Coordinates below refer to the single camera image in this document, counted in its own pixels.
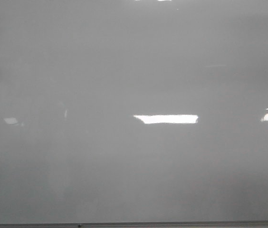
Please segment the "white glossy whiteboard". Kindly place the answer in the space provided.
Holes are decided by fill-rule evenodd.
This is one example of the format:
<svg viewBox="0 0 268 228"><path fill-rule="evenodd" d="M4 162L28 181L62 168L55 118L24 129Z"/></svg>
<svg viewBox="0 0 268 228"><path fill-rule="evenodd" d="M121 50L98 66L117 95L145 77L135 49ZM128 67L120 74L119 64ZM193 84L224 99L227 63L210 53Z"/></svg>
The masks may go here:
<svg viewBox="0 0 268 228"><path fill-rule="evenodd" d="M0 0L0 223L268 220L268 0Z"/></svg>

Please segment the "grey aluminium whiteboard frame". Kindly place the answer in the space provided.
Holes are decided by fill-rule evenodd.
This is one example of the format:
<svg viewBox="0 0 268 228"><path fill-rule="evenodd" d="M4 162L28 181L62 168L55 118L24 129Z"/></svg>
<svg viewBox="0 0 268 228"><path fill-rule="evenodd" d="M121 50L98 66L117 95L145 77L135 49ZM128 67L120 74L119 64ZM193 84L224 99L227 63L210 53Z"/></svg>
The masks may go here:
<svg viewBox="0 0 268 228"><path fill-rule="evenodd" d="M268 228L268 220L199 222L15 223L0 228Z"/></svg>

